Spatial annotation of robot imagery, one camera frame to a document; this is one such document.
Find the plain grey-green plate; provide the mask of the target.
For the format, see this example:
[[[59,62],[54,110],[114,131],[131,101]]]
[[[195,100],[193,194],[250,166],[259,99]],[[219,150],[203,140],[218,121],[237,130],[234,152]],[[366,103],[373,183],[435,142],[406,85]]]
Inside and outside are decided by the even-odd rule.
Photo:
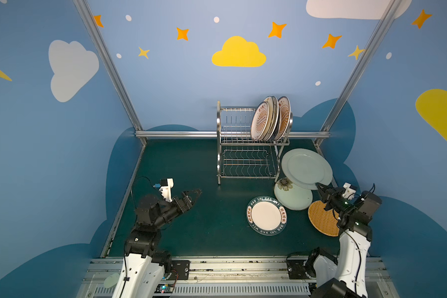
[[[317,190],[317,183],[330,185],[333,171],[328,161],[308,149],[293,149],[284,154],[281,167],[284,175],[295,185]]]

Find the pale green sunflower plate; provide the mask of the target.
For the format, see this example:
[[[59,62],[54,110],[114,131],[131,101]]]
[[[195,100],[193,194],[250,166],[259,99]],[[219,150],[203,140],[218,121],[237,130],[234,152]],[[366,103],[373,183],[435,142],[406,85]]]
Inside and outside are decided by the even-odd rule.
[[[276,182],[274,195],[285,208],[293,211],[305,210],[313,202],[311,190],[299,187],[287,178],[282,178]]]

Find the stainless steel dish rack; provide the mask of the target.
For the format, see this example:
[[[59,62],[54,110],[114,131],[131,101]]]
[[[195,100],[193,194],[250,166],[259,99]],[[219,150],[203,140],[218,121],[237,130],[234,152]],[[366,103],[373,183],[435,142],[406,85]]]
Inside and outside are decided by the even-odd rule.
[[[251,138],[255,108],[222,107],[217,103],[217,183],[223,179],[278,181],[281,155],[289,145],[289,132],[277,141]]]

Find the white plate green lettered rim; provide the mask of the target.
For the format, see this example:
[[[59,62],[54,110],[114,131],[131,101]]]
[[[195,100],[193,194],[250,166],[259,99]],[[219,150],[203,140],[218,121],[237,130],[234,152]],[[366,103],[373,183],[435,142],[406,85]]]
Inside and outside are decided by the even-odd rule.
[[[247,205],[246,216],[249,226],[264,236],[280,234],[288,223],[284,206],[269,196],[254,197]]]

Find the white plate orange sunburst edge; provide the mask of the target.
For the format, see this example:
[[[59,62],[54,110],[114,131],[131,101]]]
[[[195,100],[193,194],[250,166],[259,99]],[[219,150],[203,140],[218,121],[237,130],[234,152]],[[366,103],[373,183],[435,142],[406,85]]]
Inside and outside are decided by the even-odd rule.
[[[266,128],[269,123],[270,111],[269,111],[269,99],[266,98],[257,107],[251,124],[251,138],[253,140],[262,140],[266,134]]]

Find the white plate floral sprigs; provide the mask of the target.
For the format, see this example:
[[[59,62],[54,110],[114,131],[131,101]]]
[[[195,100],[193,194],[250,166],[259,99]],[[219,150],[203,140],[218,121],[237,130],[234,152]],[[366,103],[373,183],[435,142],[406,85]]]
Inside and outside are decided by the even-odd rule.
[[[276,120],[278,116],[278,101],[274,96],[268,96],[265,99],[265,102],[267,102],[269,106],[269,120],[264,131],[265,134],[263,140],[267,142],[270,140],[275,130]]]

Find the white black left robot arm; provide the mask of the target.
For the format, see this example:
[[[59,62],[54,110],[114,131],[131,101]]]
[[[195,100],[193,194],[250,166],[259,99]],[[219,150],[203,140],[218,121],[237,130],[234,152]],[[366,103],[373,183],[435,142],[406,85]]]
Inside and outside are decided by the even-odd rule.
[[[123,266],[115,286],[115,298],[151,298],[165,276],[172,274],[170,252],[158,250],[161,228],[191,210],[202,191],[183,191],[170,202],[156,194],[142,197],[136,220],[124,242]]]

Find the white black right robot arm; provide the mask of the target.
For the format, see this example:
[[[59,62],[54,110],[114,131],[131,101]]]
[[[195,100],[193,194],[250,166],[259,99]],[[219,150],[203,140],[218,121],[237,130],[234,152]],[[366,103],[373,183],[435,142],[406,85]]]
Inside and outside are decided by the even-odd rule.
[[[323,250],[315,250],[306,262],[314,272],[316,288],[312,298],[366,298],[366,257],[373,240],[369,223],[382,200],[372,188],[363,191],[354,202],[356,188],[349,183],[330,187],[316,183],[325,211],[338,216],[339,257],[332,257]]]

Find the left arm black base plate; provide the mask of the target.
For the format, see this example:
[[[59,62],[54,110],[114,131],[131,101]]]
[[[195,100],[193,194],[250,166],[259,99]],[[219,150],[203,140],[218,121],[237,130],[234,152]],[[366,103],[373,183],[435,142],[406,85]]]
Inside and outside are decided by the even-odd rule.
[[[169,281],[181,281],[189,279],[190,261],[175,260],[171,262],[171,266],[165,267],[163,279]]]

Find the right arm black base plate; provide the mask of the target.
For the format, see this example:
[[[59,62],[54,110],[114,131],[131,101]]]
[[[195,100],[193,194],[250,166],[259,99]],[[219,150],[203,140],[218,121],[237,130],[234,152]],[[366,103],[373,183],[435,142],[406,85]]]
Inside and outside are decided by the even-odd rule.
[[[300,258],[286,259],[289,279],[316,279],[313,263]]]

